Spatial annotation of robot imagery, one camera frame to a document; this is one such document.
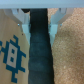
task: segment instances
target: beige carpet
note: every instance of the beige carpet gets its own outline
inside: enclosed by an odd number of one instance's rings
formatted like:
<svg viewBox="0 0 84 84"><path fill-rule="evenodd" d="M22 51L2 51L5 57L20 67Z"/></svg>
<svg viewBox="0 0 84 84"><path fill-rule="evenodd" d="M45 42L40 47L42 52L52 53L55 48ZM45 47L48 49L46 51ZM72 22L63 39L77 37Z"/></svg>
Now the beige carpet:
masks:
<svg viewBox="0 0 84 84"><path fill-rule="evenodd" d="M48 9L49 18L56 11ZM52 52L55 84L84 84L84 8L75 8L58 29Z"/></svg>

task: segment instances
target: brown textured floor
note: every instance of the brown textured floor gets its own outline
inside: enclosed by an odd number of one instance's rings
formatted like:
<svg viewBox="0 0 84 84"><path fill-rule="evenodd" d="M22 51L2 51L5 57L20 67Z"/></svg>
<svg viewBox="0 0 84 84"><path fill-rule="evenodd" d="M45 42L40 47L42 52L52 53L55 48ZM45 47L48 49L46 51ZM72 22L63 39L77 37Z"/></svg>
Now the brown textured floor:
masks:
<svg viewBox="0 0 84 84"><path fill-rule="evenodd" d="M48 9L49 19L56 11ZM84 8L75 8L58 29L52 53L55 84L84 84Z"/></svg>

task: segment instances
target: speckled tan surface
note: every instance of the speckled tan surface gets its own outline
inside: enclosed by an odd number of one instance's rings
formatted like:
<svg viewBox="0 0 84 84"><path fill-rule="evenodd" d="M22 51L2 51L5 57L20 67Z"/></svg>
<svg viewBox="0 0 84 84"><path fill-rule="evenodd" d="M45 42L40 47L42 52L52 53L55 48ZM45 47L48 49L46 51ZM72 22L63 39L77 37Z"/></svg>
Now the speckled tan surface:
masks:
<svg viewBox="0 0 84 84"><path fill-rule="evenodd" d="M57 9L48 11L50 18ZM84 8L75 8L58 29L52 52L55 84L84 84Z"/></svg>

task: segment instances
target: blue and white pattern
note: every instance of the blue and white pattern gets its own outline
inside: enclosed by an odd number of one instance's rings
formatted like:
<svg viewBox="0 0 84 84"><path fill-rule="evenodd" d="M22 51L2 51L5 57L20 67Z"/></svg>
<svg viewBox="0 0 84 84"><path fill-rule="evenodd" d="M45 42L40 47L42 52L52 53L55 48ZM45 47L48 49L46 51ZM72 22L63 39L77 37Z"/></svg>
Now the blue and white pattern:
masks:
<svg viewBox="0 0 84 84"><path fill-rule="evenodd" d="M25 72L25 68L21 67L22 56L26 58L26 54L20 51L20 46L18 45L18 38L14 35L13 38L16 40L14 43L12 40L10 42L6 41L5 48L2 47L2 41L0 41L1 52L4 52L3 63L6 64L6 69L12 71L11 82L17 83L17 78L15 78L15 73L18 74L18 70Z"/></svg>

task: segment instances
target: blue geometric design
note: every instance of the blue geometric design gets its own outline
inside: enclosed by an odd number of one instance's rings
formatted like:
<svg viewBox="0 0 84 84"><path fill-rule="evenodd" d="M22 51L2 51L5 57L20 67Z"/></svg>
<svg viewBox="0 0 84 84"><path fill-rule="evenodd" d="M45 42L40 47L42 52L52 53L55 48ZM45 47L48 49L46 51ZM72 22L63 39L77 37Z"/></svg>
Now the blue geometric design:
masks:
<svg viewBox="0 0 84 84"><path fill-rule="evenodd" d="M14 54L15 50L12 49L12 53Z"/></svg>
<svg viewBox="0 0 84 84"><path fill-rule="evenodd" d="M14 58L13 57L11 57L11 60L10 60L11 62L14 62Z"/></svg>
<svg viewBox="0 0 84 84"><path fill-rule="evenodd" d="M5 48L1 48L1 51L4 52L4 59L3 63L7 64L7 57L8 57L8 50L9 50L9 43L11 43L13 46L15 46L18 49L17 52L17 61L16 61L16 68L11 67L9 65L6 65L6 69L9 71L12 71L12 78L11 82L17 83L17 78L15 78L15 73L18 74L18 70L25 72L25 68L21 67L21 61L22 61L22 56L26 58L26 54L24 54L22 51L20 51L20 46L18 45L18 38L14 35L13 38L16 40L14 43L12 40L10 42L6 41L6 46Z"/></svg>

